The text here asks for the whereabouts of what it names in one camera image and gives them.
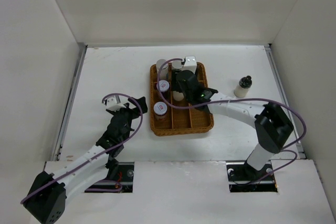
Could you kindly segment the white shaker silver cap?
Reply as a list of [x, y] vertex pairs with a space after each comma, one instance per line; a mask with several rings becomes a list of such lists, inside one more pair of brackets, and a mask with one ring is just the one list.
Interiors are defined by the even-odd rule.
[[184, 99], [184, 94], [178, 91], [172, 91], [172, 96], [174, 101], [182, 101]]

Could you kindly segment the blue label spice jar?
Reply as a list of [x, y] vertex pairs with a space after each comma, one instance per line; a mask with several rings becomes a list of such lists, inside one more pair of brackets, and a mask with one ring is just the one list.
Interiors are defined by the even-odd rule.
[[183, 68], [183, 63], [180, 60], [174, 60], [171, 63], [171, 68], [173, 72], [181, 71]]

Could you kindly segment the red label jar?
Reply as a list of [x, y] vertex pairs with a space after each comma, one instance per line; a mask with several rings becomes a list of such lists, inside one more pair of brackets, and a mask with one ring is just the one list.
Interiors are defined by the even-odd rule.
[[156, 120], [164, 120], [167, 116], [167, 104], [164, 102], [157, 102], [153, 106], [154, 117]]
[[160, 80], [157, 85], [156, 88], [158, 91], [161, 91], [163, 97], [168, 100], [169, 99], [169, 95], [170, 95], [170, 84], [168, 81], [166, 80]]

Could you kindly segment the purple label spice jar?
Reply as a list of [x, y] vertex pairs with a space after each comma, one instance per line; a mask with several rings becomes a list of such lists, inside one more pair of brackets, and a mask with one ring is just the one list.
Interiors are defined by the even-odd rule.
[[159, 59], [156, 62], [157, 76], [159, 80], [167, 80], [169, 75], [169, 64], [165, 63], [165, 59]]

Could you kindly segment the white bottle black cap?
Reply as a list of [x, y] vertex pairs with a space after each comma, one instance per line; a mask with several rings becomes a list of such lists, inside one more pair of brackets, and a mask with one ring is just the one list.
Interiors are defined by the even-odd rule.
[[242, 77], [234, 90], [234, 95], [238, 98], [244, 98], [252, 86], [251, 76]]

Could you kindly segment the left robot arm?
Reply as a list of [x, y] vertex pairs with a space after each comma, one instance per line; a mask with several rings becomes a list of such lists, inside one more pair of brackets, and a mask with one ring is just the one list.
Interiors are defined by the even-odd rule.
[[120, 96], [113, 93], [103, 98], [112, 118], [91, 149], [62, 169], [53, 173], [42, 171], [35, 177], [21, 204], [39, 223], [55, 223], [66, 204], [78, 194], [103, 179], [109, 182], [116, 179], [118, 162], [115, 158], [125, 142], [137, 133], [131, 127], [132, 121], [142, 120], [148, 111], [145, 97], [136, 99], [127, 95], [127, 103], [121, 103]]

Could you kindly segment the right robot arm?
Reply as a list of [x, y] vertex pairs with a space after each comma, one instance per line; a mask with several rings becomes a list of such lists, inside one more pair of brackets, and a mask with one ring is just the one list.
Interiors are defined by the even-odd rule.
[[257, 179], [262, 174], [264, 165], [280, 153], [292, 134], [292, 122], [275, 101], [258, 105], [235, 100], [215, 89], [204, 87], [189, 70], [177, 73], [175, 81], [193, 108], [208, 114], [227, 116], [256, 130], [258, 144], [246, 159], [243, 168], [248, 179]]

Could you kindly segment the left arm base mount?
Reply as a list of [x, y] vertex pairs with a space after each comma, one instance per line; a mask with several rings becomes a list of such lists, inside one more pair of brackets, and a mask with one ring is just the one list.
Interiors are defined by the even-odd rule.
[[118, 162], [110, 167], [107, 177], [90, 186], [86, 193], [132, 193], [134, 162]]

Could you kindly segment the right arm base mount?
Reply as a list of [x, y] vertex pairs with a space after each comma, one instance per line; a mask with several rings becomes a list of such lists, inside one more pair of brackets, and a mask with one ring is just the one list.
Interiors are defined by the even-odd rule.
[[259, 171], [244, 162], [228, 162], [226, 169], [231, 193], [278, 192], [274, 175], [266, 177], [273, 170], [271, 162], [267, 162]]

